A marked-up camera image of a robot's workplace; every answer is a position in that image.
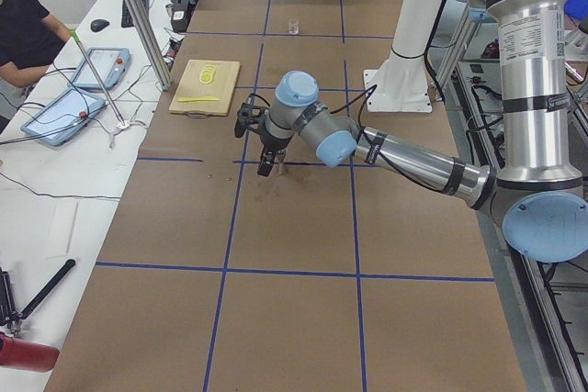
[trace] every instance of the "black mouse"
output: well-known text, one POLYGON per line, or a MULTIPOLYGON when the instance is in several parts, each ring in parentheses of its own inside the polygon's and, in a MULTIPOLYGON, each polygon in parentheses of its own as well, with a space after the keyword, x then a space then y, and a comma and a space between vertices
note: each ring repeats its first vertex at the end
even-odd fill
POLYGON ((92 29, 94 32, 98 32, 106 28, 108 25, 110 25, 109 21, 105 20, 104 18, 97 18, 96 20, 92 20, 90 29, 92 29))

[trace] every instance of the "black keyboard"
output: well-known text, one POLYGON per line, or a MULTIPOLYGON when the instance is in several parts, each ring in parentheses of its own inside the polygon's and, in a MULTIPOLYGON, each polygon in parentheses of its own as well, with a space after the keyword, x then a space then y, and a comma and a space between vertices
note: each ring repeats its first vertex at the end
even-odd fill
MULTIPOLYGON (((149 16, 149 0, 141 0, 143 2, 143 6, 145 7, 145 11, 147 12, 147 17, 149 16)), ((133 27, 132 23, 132 16, 130 15, 129 7, 122 1, 122 19, 120 20, 120 26, 122 28, 130 28, 133 27)))

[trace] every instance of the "light blue case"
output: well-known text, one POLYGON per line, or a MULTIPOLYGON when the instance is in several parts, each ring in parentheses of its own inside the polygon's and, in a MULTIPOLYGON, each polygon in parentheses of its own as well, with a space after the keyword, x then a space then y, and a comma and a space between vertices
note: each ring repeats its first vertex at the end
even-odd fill
POLYGON ((46 105, 20 129, 35 140, 50 146, 60 146, 81 130, 104 107, 106 101, 98 95, 69 87, 46 105), (88 117, 82 118, 85 112, 88 117))
MULTIPOLYGON (((130 51, 126 48, 89 48, 88 56, 108 90, 120 81, 130 62, 130 51)), ((73 73, 72 84, 88 91, 101 91, 100 84, 85 60, 80 62, 73 73)))

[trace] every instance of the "white desk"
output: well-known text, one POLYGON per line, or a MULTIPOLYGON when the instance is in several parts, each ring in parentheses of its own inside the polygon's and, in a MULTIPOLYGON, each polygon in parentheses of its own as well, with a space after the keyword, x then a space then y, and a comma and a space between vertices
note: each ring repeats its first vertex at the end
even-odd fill
MULTIPOLYGON (((162 49, 170 37, 165 30, 170 28, 165 12, 168 3, 169 0, 150 0, 150 21, 162 49)), ((120 16, 121 0, 97 0, 77 28, 77 34, 87 48, 130 49, 130 66, 121 82, 110 91, 113 97, 127 89, 139 77, 141 68, 149 65, 136 29, 121 28, 120 16), (96 18, 105 18, 110 25, 93 33, 90 31, 90 22, 96 18)), ((82 54, 70 39, 55 64, 59 68, 74 67, 81 60, 82 54)), ((28 101, 47 104, 66 86, 66 80, 59 73, 44 77, 28 101)), ((123 117, 130 119, 139 109, 136 118, 149 124, 159 99, 159 89, 155 74, 149 69, 132 88, 132 92, 143 103, 128 93, 117 100, 123 117)), ((37 110, 31 108, 28 112, 34 115, 37 110)), ((27 114, 17 112, 0 140, 24 136, 20 126, 28 119, 27 114)), ((113 130, 117 125, 113 110, 109 107, 97 119, 108 130, 113 130)), ((92 121, 72 140, 57 149, 38 141, 0 146, 0 159, 4 161, 0 172, 41 193, 121 196, 144 135, 144 128, 133 126, 116 137, 116 146, 111 150, 108 147, 108 134, 97 122, 92 121)), ((76 260, 76 266, 70 273, 23 321, 24 340, 62 347, 118 203, 96 199, 77 201, 69 250, 57 256, 47 249, 47 237, 55 210, 62 199, 35 196, 0 176, 0 266, 10 274, 18 310, 27 305, 67 259, 76 260)), ((113 317, 112 326, 116 326, 116 322, 117 318, 113 317)), ((0 367, 0 385, 3 390, 41 391, 49 375, 0 367)))

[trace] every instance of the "person's arm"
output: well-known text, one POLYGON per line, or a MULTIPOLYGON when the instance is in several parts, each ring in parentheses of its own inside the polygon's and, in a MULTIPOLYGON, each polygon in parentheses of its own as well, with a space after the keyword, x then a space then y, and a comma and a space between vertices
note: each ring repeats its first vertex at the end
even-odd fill
POLYGON ((70 30, 53 14, 49 14, 40 21, 61 40, 67 41, 71 37, 70 30))
POLYGON ((9 82, 14 87, 27 87, 36 83, 48 68, 49 65, 18 69, 14 63, 8 62, 0 66, 0 78, 9 82))

